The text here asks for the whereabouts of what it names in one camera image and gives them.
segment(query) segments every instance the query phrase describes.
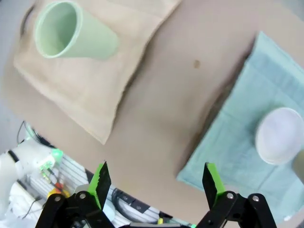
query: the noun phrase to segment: plastic cup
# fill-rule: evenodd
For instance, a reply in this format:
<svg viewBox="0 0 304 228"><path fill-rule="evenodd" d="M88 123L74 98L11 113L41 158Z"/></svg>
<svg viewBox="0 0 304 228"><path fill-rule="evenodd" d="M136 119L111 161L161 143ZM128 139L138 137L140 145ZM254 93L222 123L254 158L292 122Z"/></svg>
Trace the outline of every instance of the plastic cup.
<svg viewBox="0 0 304 228"><path fill-rule="evenodd" d="M119 45L117 35L108 26L70 1L52 2L41 11L34 38L45 58L108 59Z"/></svg>

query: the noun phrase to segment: light blue towel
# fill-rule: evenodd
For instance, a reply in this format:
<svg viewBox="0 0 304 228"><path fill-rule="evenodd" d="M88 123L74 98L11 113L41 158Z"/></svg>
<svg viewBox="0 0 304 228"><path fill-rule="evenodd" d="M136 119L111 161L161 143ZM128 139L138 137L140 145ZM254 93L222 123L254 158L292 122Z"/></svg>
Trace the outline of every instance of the light blue towel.
<svg viewBox="0 0 304 228"><path fill-rule="evenodd" d="M304 71L263 32L218 116L177 180L203 190L205 162L214 162L224 184L247 197L266 197L276 222L304 205L304 185L291 162L265 163L255 148L261 118L277 107L290 107L304 117Z"/></svg>

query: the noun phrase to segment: floor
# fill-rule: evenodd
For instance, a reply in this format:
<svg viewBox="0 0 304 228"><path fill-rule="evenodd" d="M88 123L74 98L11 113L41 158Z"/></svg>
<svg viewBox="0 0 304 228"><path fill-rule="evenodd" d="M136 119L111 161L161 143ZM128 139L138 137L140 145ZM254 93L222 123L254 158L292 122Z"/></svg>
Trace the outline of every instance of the floor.
<svg viewBox="0 0 304 228"><path fill-rule="evenodd" d="M12 46L13 37L19 32L20 22L26 10L35 0L0 0L0 77ZM278 0L288 7L294 14L304 20L304 0ZM17 133L22 117L14 115L0 100L0 153L17 145ZM25 135L21 129L20 138ZM293 225L298 224L303 216L293 218Z"/></svg>

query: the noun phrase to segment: beige cloth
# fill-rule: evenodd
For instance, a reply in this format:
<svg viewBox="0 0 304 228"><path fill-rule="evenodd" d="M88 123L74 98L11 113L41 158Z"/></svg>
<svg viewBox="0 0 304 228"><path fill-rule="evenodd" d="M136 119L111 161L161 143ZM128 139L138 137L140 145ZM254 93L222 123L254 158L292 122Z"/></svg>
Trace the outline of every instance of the beige cloth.
<svg viewBox="0 0 304 228"><path fill-rule="evenodd" d="M91 58L43 58L33 30L41 0L27 22L14 65L40 93L102 144L108 139L117 106L145 47L180 0L77 0L119 37L118 53L106 61Z"/></svg>

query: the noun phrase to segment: white bowl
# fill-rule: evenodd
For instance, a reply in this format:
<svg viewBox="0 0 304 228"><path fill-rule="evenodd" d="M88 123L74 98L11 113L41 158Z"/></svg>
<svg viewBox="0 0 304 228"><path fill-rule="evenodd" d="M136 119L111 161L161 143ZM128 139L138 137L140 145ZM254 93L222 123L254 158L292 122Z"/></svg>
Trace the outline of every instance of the white bowl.
<svg viewBox="0 0 304 228"><path fill-rule="evenodd" d="M291 108L278 108L268 113L256 132L256 150L260 157L273 165L292 160L301 150L304 121Z"/></svg>

